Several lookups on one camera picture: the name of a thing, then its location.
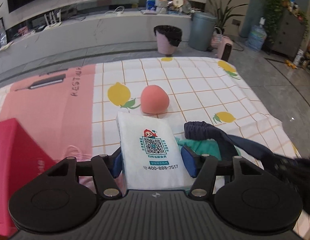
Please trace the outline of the navy blue fabric band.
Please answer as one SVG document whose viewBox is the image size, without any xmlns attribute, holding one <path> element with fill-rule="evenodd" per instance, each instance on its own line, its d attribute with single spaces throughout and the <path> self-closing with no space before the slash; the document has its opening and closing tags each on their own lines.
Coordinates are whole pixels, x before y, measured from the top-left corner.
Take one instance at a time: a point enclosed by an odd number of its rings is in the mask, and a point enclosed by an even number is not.
<svg viewBox="0 0 310 240">
<path fill-rule="evenodd" d="M 275 154 L 262 144 L 235 135 L 230 135 L 223 130 L 204 121 L 190 121 L 184 124 L 184 135 L 186 139 L 203 141 L 213 139 L 217 142 L 221 159 L 231 161 L 237 155 L 238 147 L 250 156 L 263 161 L 275 157 Z"/>
</svg>

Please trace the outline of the white tissue pack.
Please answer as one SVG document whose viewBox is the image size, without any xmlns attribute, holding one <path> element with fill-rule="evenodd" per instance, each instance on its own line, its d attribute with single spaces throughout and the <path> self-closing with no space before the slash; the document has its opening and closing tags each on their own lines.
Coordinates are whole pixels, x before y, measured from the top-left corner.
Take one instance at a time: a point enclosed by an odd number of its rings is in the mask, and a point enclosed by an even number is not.
<svg viewBox="0 0 310 240">
<path fill-rule="evenodd" d="M 127 189 L 190 189 L 194 180 L 165 120 L 119 112 L 116 122 Z"/>
</svg>

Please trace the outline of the teal green cloth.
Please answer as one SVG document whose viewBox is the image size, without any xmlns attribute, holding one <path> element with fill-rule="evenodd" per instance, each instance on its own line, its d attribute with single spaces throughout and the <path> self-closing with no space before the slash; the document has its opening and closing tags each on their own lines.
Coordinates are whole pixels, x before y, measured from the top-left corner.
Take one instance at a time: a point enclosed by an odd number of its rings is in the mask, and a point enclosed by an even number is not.
<svg viewBox="0 0 310 240">
<path fill-rule="evenodd" d="M 208 139 L 208 140 L 191 140 L 191 139 L 180 139 L 175 137 L 176 142 L 179 146 L 179 149 L 182 149 L 182 146 L 188 146 L 191 148 L 197 155 L 202 154 L 210 154 L 216 157 L 219 160 L 222 160 L 220 150 L 218 148 L 218 144 L 215 140 Z"/>
</svg>

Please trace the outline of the lemon pattern checked tablecloth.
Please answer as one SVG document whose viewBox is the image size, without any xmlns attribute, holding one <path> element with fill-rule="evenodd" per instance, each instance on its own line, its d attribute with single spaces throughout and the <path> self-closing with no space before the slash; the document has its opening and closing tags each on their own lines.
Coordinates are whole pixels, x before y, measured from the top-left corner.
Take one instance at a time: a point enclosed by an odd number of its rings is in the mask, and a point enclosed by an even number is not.
<svg viewBox="0 0 310 240">
<path fill-rule="evenodd" d="M 165 120 L 174 137 L 184 124 L 204 121 L 227 134 L 255 141 L 274 154 L 301 158 L 274 118 L 231 64 L 210 57 L 150 58 L 92 64 L 100 88 L 102 141 L 88 160 L 67 156 L 13 193 L 9 239 L 300 239 L 309 228 L 297 190 L 279 174 L 275 158 L 259 161 L 235 147 L 231 161 L 218 160 L 207 200 L 189 190 L 129 190 L 122 172 L 120 199 L 96 193 L 91 159 L 120 146 L 119 112 Z M 169 96 L 160 114 L 141 110 L 149 85 Z"/>
</svg>

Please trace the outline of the pink peach ball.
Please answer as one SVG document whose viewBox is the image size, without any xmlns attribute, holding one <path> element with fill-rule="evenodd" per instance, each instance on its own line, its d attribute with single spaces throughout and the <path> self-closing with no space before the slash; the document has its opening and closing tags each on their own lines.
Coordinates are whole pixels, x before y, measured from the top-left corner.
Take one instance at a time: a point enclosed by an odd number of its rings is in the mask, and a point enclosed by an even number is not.
<svg viewBox="0 0 310 240">
<path fill-rule="evenodd" d="M 168 94 L 157 85 L 149 85 L 141 93 L 140 107 L 146 114 L 163 113 L 168 109 L 169 104 Z"/>
</svg>

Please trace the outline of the red box lid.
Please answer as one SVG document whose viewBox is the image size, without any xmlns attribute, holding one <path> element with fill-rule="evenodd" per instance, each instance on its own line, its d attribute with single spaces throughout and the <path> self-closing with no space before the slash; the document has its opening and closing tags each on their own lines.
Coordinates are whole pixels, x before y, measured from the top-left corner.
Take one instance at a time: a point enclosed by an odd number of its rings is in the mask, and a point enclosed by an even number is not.
<svg viewBox="0 0 310 240">
<path fill-rule="evenodd" d="M 8 211 L 13 193 L 55 163 L 15 118 L 0 121 L 0 235 L 15 232 Z"/>
</svg>

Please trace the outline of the pink space heater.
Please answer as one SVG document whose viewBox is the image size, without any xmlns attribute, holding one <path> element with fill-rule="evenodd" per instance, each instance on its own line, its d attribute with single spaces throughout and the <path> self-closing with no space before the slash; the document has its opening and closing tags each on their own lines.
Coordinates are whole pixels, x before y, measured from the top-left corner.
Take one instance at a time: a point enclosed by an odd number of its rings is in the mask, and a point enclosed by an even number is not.
<svg viewBox="0 0 310 240">
<path fill-rule="evenodd" d="M 211 46 L 217 50 L 216 56 L 218 59 L 228 62 L 233 49 L 233 41 L 229 37 L 223 36 L 219 27 L 214 28 Z"/>
</svg>

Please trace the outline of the grey drawer cabinet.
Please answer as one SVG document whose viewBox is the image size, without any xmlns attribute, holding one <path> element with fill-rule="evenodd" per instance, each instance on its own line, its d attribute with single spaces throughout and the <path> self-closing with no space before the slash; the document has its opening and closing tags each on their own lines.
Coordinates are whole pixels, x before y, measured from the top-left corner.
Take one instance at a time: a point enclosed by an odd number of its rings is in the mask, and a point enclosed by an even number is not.
<svg viewBox="0 0 310 240">
<path fill-rule="evenodd" d="M 290 11 L 284 10 L 277 34 L 264 43 L 265 51 L 278 53 L 293 60 L 297 55 L 305 33 L 305 25 Z"/>
</svg>

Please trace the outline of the pink trash bin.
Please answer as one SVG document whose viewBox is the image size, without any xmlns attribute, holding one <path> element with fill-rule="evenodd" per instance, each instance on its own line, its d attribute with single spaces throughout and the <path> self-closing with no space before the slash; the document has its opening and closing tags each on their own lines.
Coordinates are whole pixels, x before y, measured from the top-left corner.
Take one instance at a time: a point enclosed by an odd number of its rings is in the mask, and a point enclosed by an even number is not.
<svg viewBox="0 0 310 240">
<path fill-rule="evenodd" d="M 182 41 L 182 30 L 170 25 L 155 26 L 154 35 L 157 40 L 158 52 L 163 55 L 172 55 Z"/>
</svg>

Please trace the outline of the grey-blue pedal bin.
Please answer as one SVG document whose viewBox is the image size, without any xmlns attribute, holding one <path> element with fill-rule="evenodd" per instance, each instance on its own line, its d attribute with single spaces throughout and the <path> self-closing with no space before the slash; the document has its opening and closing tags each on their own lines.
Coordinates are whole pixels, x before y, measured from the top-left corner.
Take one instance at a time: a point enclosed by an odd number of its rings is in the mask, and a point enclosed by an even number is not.
<svg viewBox="0 0 310 240">
<path fill-rule="evenodd" d="M 199 51 L 206 51 L 211 45 L 217 18 L 210 13 L 194 12 L 191 17 L 188 45 Z"/>
</svg>

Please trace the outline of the marble TV console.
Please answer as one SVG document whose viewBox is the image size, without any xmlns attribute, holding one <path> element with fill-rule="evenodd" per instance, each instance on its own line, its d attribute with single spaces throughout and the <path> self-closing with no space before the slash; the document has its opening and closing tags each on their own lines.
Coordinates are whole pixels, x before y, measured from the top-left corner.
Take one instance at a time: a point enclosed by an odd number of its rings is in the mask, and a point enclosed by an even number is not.
<svg viewBox="0 0 310 240">
<path fill-rule="evenodd" d="M 128 42 L 154 41 L 157 25 L 182 29 L 182 40 L 190 34 L 190 16 L 143 15 L 140 11 L 88 16 L 82 21 L 64 21 L 60 26 L 17 38 L 0 51 L 0 70 L 5 72 L 21 64 L 72 50 Z"/>
</svg>

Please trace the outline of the blue water bottle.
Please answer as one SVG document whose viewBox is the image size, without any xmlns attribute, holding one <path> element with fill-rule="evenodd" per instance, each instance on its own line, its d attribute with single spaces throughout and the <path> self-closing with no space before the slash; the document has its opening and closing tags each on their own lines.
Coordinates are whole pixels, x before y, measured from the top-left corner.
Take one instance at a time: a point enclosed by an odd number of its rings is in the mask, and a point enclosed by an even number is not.
<svg viewBox="0 0 310 240">
<path fill-rule="evenodd" d="M 267 33 L 264 29 L 265 18 L 261 17 L 259 24 L 252 27 L 248 39 L 246 41 L 246 46 L 254 51 L 260 51 L 266 38 Z"/>
</svg>

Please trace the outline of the potted green plant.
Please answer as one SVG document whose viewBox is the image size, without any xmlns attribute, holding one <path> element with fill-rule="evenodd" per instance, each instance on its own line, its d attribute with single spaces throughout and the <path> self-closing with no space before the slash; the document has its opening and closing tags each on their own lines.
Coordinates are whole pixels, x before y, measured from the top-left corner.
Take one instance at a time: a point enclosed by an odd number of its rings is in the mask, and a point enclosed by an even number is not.
<svg viewBox="0 0 310 240">
<path fill-rule="evenodd" d="M 233 10 L 239 7 L 247 6 L 248 3 L 242 3 L 238 5 L 231 5 L 233 0 L 223 5 L 222 0 L 217 3 L 216 0 L 207 0 L 209 3 L 209 9 L 207 12 L 212 13 L 216 17 L 216 27 L 221 29 L 221 33 L 224 34 L 227 21 L 232 17 L 244 17 L 243 14 L 235 14 Z"/>
</svg>

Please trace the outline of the white wifi router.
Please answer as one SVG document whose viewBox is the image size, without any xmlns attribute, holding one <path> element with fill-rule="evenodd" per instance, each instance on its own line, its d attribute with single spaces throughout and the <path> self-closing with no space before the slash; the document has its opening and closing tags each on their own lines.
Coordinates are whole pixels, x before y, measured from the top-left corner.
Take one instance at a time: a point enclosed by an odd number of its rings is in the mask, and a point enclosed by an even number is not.
<svg viewBox="0 0 310 240">
<path fill-rule="evenodd" d="M 50 11 L 49 13 L 44 14 L 44 19 L 46 23 L 44 30 L 59 27 L 62 24 L 61 10 L 58 10 L 57 12 Z"/>
</svg>

